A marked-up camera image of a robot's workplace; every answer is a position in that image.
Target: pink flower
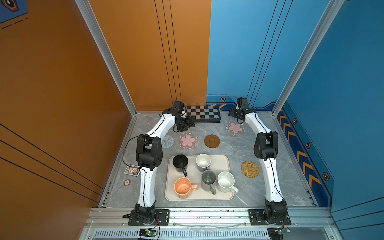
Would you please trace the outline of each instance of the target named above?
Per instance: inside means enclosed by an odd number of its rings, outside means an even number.
[[[181,138],[181,141],[183,142],[182,145],[183,146],[192,146],[192,143],[195,141],[195,139],[193,137],[191,137],[191,135],[186,135],[185,137],[182,137]]]
[[[235,124],[234,122],[231,123],[229,130],[231,130],[233,133],[238,133],[239,131],[243,131],[240,124],[238,123]]]

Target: marble surface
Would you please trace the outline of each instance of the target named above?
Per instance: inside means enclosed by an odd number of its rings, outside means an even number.
[[[277,127],[271,112],[258,113],[260,119],[272,131],[276,131]],[[159,113],[139,113],[137,114],[136,123],[131,137],[148,132],[160,119]],[[235,118],[228,116],[228,112],[221,112],[221,123],[199,123],[188,131],[194,136],[199,137],[199,142],[195,144],[195,148],[179,149],[177,137],[184,133],[175,133],[168,131],[168,135],[175,139],[175,143],[171,148],[163,149],[163,160],[157,170],[155,198],[156,207],[263,207],[265,199],[265,184],[262,168],[259,160],[253,153],[256,135],[251,127],[244,123],[242,126],[246,132],[239,136],[233,136],[225,130],[229,121],[236,121]],[[205,146],[204,138],[207,135],[214,134],[220,138],[220,145],[211,149]],[[230,171],[235,177],[235,186],[239,189],[239,193],[231,200],[215,200],[215,201],[168,201],[165,198],[165,187],[167,179],[167,168],[169,158],[178,154],[199,155],[205,153],[208,155],[226,155],[230,163]],[[135,160],[136,141],[132,140],[124,154],[124,161],[127,164],[137,165]],[[245,161],[256,163],[260,169],[260,174],[256,178],[248,178],[241,172],[241,165]],[[126,166],[121,163],[116,179],[113,183],[111,197],[107,207],[134,207],[140,192],[140,177],[125,175]],[[277,156],[277,172],[280,182],[280,188],[288,206],[313,206],[310,196],[299,178],[301,172],[297,172],[290,158],[286,146],[279,141],[279,149]],[[124,186],[123,182],[129,179],[131,184]]]

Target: mug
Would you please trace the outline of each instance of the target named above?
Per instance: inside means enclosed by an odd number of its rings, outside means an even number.
[[[216,194],[215,188],[216,174],[211,170],[205,170],[201,174],[201,187],[204,191],[211,191],[213,195]]]
[[[207,154],[200,154],[196,158],[196,164],[197,164],[197,169],[200,172],[204,172],[205,170],[211,170],[209,168],[209,165],[211,164],[211,158]]]
[[[222,192],[232,191],[233,193],[238,193],[239,189],[234,186],[235,178],[229,172],[221,172],[217,176],[217,188]]]
[[[175,182],[175,192],[180,198],[187,198],[191,194],[191,189],[197,191],[198,185],[192,185],[191,181],[186,177],[181,177]]]
[[[184,173],[184,176],[187,176],[187,156],[180,154],[173,158],[173,166],[176,168],[176,171]]]

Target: black mug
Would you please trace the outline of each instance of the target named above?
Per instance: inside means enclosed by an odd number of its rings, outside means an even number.
[[[187,156],[180,154],[173,158],[173,166],[176,168],[176,171],[184,173],[184,176],[187,176]]]

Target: white mug handle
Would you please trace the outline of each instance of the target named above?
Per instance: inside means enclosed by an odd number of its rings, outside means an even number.
[[[234,194],[236,194],[236,193],[239,192],[239,189],[238,189],[237,187],[235,187],[235,186],[232,186],[232,187],[231,187],[231,191],[232,191]]]

